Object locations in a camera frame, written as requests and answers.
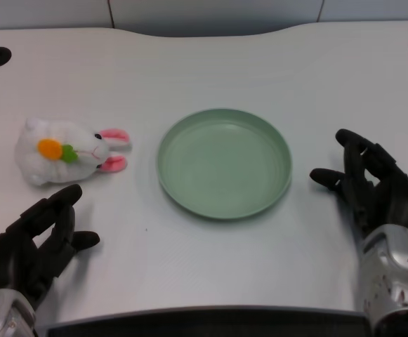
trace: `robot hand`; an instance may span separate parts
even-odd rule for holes
[[[71,185],[27,209],[0,234],[0,336],[33,336],[36,310],[73,256],[99,243],[94,232],[74,231],[72,206],[82,196]],[[33,238],[54,225],[39,247]]]
[[[376,336],[408,337],[408,177],[379,144],[344,129],[336,139],[345,173],[316,168],[310,177],[352,208],[362,233],[358,308]],[[380,180],[376,186],[365,169]]]

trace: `white table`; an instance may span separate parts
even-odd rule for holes
[[[81,183],[77,228],[101,244],[79,254],[38,324],[188,305],[353,310],[355,245],[334,195],[308,174],[342,169],[349,128],[408,173],[408,22],[318,23],[252,37],[167,39],[114,29],[0,31],[0,232],[60,186],[28,186],[13,146],[28,116],[129,131],[124,172]],[[265,213],[215,223],[162,192],[155,156],[191,112],[232,107],[276,126],[293,182]]]

